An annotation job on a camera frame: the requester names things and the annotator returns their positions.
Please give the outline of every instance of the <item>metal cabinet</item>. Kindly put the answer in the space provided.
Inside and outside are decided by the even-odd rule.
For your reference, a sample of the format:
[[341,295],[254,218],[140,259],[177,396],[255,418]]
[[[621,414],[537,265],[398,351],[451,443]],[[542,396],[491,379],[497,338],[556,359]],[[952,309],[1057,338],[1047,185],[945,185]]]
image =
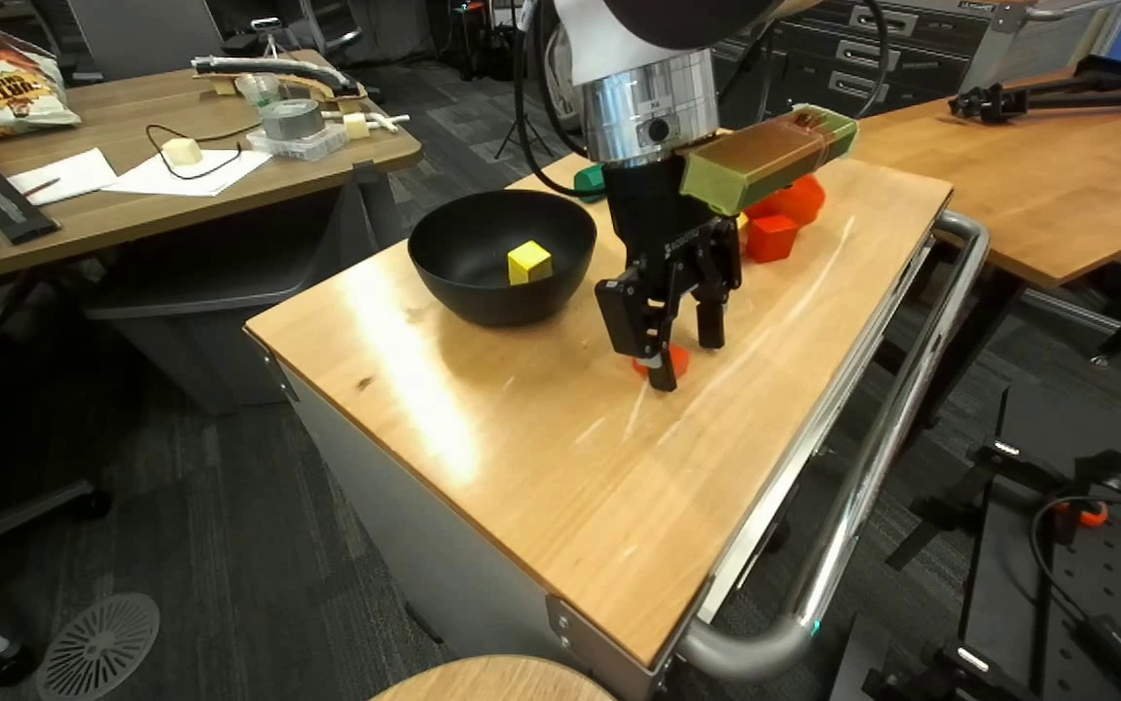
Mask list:
[[[829,0],[766,30],[760,66],[727,91],[722,120],[748,126],[786,113],[794,103],[883,113],[982,83],[1057,76],[1088,51],[1100,20],[1105,0],[1014,4],[1013,12],[895,0],[883,4],[887,60],[878,63],[873,8],[865,0]],[[722,44],[716,69],[731,78],[731,60],[748,47],[751,34]]]

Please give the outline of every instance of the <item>cable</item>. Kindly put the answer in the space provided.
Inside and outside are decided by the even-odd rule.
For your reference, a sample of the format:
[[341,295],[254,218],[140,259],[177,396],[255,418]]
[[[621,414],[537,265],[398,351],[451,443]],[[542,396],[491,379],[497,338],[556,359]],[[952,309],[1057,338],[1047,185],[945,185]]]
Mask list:
[[521,156],[530,164],[530,173],[547,188],[547,190],[559,190],[559,196],[576,196],[576,200],[587,200],[591,190],[576,190],[576,188],[563,188],[556,185],[534,156],[530,150],[530,120],[526,120],[526,87],[521,87],[521,38],[517,38],[517,4],[508,4],[508,51],[513,51],[513,127],[517,127],[517,144],[521,144]]
[[173,179],[206,179],[211,173],[223,173],[228,168],[234,160],[241,160],[244,144],[236,139],[236,152],[216,160],[212,168],[206,173],[173,173],[171,160],[163,156],[163,144],[154,139],[154,134],[168,134],[168,135],[177,135],[177,139],[194,139],[194,144],[211,144],[211,139],[234,139],[234,135],[244,135],[254,134],[255,126],[244,126],[244,127],[228,127],[228,134],[211,134],[211,135],[185,135],[177,127],[168,127],[168,126],[142,126],[142,139],[154,150],[154,156],[163,160],[163,168],[173,177]]
[[552,91],[547,91],[547,66],[545,66],[545,47],[547,47],[547,34],[545,34],[545,12],[556,12],[556,4],[552,0],[537,0],[534,4],[534,16],[530,16],[530,69],[534,69],[534,78],[537,78],[537,91],[542,91],[542,103],[545,103],[545,113],[547,113],[547,126],[552,126],[552,134],[556,134],[556,139],[563,139],[576,156],[587,156],[587,150],[585,144],[576,144],[572,139],[572,134],[559,126],[559,113],[556,113],[556,105],[552,105]]
[[1032,560],[1036,560],[1036,573],[1043,575],[1047,586],[1047,595],[1069,614],[1069,625],[1079,621],[1088,621],[1083,612],[1083,603],[1065,594],[1065,586],[1052,573],[1043,551],[1039,551],[1039,531],[1043,531],[1043,517],[1054,516],[1054,507],[1073,507],[1079,499],[1088,499],[1088,495],[1057,495],[1057,499],[1047,499],[1043,507],[1032,510],[1032,525],[1026,525],[1026,547],[1032,547]]
[[770,20],[762,20],[762,29],[755,30],[755,38],[748,44],[748,51],[738,56],[738,63],[731,66],[731,78],[716,91],[716,103],[722,105],[727,92],[751,76],[751,63],[762,60],[766,44],[770,44]]
[[878,0],[860,0],[860,4],[873,12],[873,24],[877,24],[877,83],[873,83],[869,103],[857,113],[857,117],[869,117],[877,108],[878,91],[887,91],[887,24],[878,12]]

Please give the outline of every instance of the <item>floor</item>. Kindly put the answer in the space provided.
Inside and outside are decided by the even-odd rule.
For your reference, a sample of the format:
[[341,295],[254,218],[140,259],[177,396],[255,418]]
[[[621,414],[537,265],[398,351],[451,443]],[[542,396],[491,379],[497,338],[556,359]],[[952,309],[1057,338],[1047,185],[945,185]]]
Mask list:
[[[393,221],[408,229],[428,208],[517,179],[521,150],[506,83],[460,78],[447,66],[372,66],[360,76],[425,139],[425,160],[393,177]],[[790,699],[822,701],[857,621],[892,631],[907,664],[957,634],[969,575],[965,535],[932,539],[901,573],[883,557],[916,525],[912,499],[951,487],[965,456],[997,438],[1003,390],[1121,418],[1121,359],[1086,361],[1093,333],[1014,309],[938,421],[895,462],[865,547],[831,600],[814,655],[778,682],[718,684],[685,666],[664,699]],[[1009,423],[1026,453],[1032,429]],[[64,295],[33,295],[0,335],[0,507],[33,492],[97,479],[112,492],[99,522],[46,517],[0,543],[0,627],[46,647],[83,609],[112,594],[142,594],[163,612],[147,664],[112,699],[181,701],[334,701],[368,699],[447,657],[404,612],[368,543],[341,543],[328,475],[289,404],[227,418],[194,409],[112,327],[83,321]],[[790,560],[814,535],[825,456],[790,510],[790,539],[722,609],[735,631],[762,627],[786,590]],[[33,682],[0,699],[39,699]]]

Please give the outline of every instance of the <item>wooden desk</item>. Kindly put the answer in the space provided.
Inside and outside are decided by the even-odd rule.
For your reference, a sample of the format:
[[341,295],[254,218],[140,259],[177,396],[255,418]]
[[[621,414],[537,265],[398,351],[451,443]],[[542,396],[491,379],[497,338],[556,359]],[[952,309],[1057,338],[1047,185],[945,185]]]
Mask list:
[[[625,677],[657,674],[698,609],[718,603],[951,196],[857,160],[822,179],[825,216],[790,260],[748,265],[727,347],[692,355],[677,392],[655,392],[603,335],[591,285],[621,265],[603,208],[587,285],[542,327],[456,321],[404,246],[249,321],[334,499],[451,652],[563,657],[634,699]],[[673,338],[698,338],[687,303]]]
[[973,126],[927,103],[865,120],[851,152],[952,185],[952,212],[990,226],[990,265],[1036,288],[1121,260],[1121,108]]
[[[99,83],[68,91],[68,108],[83,117],[77,127],[32,134],[20,139],[0,139],[0,173],[15,177],[64,160],[84,150],[99,150],[112,173],[129,173],[153,156],[142,126],[168,126],[189,135],[212,135],[254,126],[241,99],[211,99],[211,83],[185,69]],[[351,179],[354,168],[398,168],[420,156],[408,134],[356,139],[328,160],[268,160],[236,188],[216,200],[158,200],[158,196],[83,196],[51,204],[46,216],[59,233],[33,237],[28,246],[9,246],[0,237],[0,275],[88,259],[125,242],[171,233],[194,221],[212,221],[236,212],[255,212],[314,190],[329,190]]]
[[487,655],[460,657],[402,684],[372,701],[609,701],[594,682],[542,657]]

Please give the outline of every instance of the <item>red object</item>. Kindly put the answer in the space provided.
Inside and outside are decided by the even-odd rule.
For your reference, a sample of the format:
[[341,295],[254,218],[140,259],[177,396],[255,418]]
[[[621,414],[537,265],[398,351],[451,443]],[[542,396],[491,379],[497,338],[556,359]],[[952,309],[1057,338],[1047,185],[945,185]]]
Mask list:
[[673,361],[673,373],[681,379],[687,369],[685,347],[670,347],[670,361]]
[[786,216],[794,218],[796,226],[810,226],[818,221],[825,208],[825,188],[818,177],[803,177],[794,185],[786,185],[781,190],[760,200],[748,208],[748,218],[762,218],[762,216]]
[[1057,501],[1057,517],[1073,517],[1083,531],[1100,531],[1108,522],[1108,501],[1083,499],[1083,501]]
[[796,242],[796,221],[786,216],[760,216],[748,218],[743,233],[748,233],[748,259],[751,260],[781,260],[790,259],[794,242]]

